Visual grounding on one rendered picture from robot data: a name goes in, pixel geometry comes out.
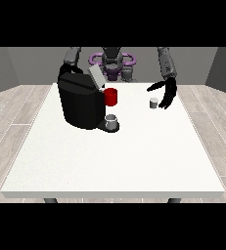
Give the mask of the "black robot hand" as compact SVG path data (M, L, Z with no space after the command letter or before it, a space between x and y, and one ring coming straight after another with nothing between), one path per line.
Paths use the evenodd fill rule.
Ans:
M67 64L67 63L64 63L61 67L60 67L60 72L59 74L60 75L63 75L64 73L82 73L83 70L81 68L78 68L77 66L75 65L70 65L70 64Z
M177 93L177 83L175 77L169 77L166 80L162 80L152 84L147 91L151 92L153 90L159 89L161 87L165 87L165 92L163 95L163 99L158 105L160 108L168 109L173 102L173 99Z

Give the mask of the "pale grey machine lid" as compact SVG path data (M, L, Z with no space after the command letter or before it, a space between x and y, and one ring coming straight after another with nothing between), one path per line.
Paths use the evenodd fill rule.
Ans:
M101 69L99 68L99 66L97 64L90 66L88 68L88 72L89 72L90 76L92 77L96 87L98 89L101 89L105 85L106 79L105 79Z

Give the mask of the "black coffee machine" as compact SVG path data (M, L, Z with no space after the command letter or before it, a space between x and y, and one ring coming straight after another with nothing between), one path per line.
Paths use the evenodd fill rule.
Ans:
M99 90L92 77L83 73L64 73L58 78L58 89L67 123L79 129L101 129L108 133L119 130L106 128L105 90Z

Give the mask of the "red pod holder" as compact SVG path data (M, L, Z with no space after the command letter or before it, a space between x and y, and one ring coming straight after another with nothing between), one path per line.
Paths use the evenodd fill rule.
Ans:
M104 91L104 95L105 95L105 105L114 106L117 104L117 89L107 88Z

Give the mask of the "grey trunk with purple rings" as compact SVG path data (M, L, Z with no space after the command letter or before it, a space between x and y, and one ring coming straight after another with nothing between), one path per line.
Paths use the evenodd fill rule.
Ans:
M103 52L92 54L88 62L90 65L97 64L109 81L116 81L120 77L124 82L134 82L133 66L136 57L122 53L120 47L103 47Z

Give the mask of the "small grey cup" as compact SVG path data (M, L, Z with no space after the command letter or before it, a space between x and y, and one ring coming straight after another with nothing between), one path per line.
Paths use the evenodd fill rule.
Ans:
M106 128L109 130L113 130L117 126L117 118L114 114L108 114L105 117L106 120Z

